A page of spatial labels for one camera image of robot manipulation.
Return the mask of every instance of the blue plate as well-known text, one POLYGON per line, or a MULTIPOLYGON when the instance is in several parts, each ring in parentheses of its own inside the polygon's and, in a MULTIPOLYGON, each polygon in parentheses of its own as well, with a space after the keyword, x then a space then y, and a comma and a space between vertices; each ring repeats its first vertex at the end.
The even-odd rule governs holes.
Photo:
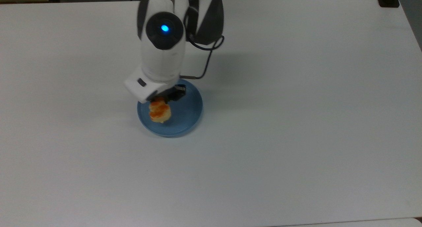
POLYGON ((137 103, 137 115, 142 124, 152 133, 164 137, 182 136, 195 128, 202 116, 202 97, 196 87, 186 80, 177 84, 186 85, 186 95, 178 101, 170 101, 171 117, 164 123, 153 122, 149 117, 149 104, 137 103))

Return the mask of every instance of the robotic arm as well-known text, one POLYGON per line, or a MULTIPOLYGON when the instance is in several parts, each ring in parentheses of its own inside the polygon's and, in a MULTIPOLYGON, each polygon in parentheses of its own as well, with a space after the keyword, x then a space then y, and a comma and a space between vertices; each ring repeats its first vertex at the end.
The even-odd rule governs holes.
POLYGON ((185 87, 176 85, 186 41, 209 45, 223 32, 222 0, 148 0, 140 3, 138 37, 142 62, 125 81, 126 88, 145 103, 156 96, 177 101, 185 87))

